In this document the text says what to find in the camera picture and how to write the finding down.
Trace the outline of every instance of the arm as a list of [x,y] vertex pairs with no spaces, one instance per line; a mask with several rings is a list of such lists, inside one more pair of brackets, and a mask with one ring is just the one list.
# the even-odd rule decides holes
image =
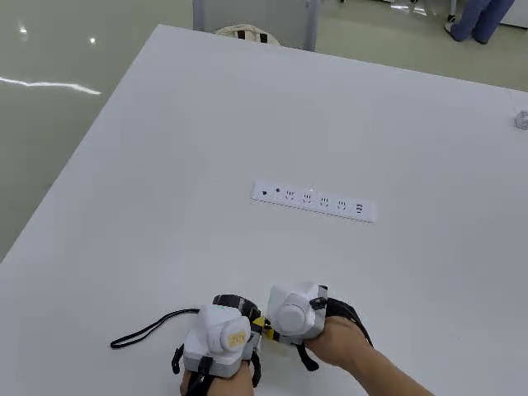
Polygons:
[[432,396],[372,348],[361,330],[347,319],[327,318],[324,331],[306,345],[322,361],[352,374],[369,396]]
[[[180,393],[185,396],[191,373],[186,371],[180,386]],[[253,385],[251,382],[251,371],[249,364],[243,361],[237,374],[231,378],[215,378],[207,396],[253,396]]]

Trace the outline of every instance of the shoe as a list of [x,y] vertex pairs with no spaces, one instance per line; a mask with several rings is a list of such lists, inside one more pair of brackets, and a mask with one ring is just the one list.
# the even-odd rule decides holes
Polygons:
[[481,41],[477,39],[474,35],[472,35],[472,37],[473,37],[473,40],[477,41],[479,44],[486,45],[488,43],[487,41]]
[[444,29],[447,32],[447,34],[451,36],[451,39],[453,39],[454,41],[461,42],[462,40],[457,40],[451,33],[451,27],[453,27],[454,24],[455,24],[454,22],[446,22],[444,25]]

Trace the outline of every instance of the outlet socket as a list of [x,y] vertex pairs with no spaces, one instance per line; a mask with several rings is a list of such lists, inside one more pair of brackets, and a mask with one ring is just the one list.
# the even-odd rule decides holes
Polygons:
[[253,185],[252,198],[271,204],[312,210],[313,212],[346,219],[369,223],[376,221],[375,205],[369,201],[346,198],[309,188],[256,181]]

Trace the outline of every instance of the orange sticker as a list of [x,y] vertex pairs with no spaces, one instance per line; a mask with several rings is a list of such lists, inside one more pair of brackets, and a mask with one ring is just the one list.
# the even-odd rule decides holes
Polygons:
[[236,332],[234,334],[228,335],[228,345],[229,348],[233,348],[237,345],[244,344],[246,342],[246,337],[248,335],[243,330],[240,332]]

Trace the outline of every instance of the hand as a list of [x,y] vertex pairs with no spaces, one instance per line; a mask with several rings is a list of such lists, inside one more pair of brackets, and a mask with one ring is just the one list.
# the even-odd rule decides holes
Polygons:
[[[180,385],[180,393],[185,396],[191,372],[186,371]],[[253,396],[252,373],[249,364],[243,361],[237,374],[231,378],[215,378],[207,396]]]
[[338,316],[327,318],[324,330],[306,346],[322,361],[348,370],[351,355],[370,349],[361,330],[350,320]]

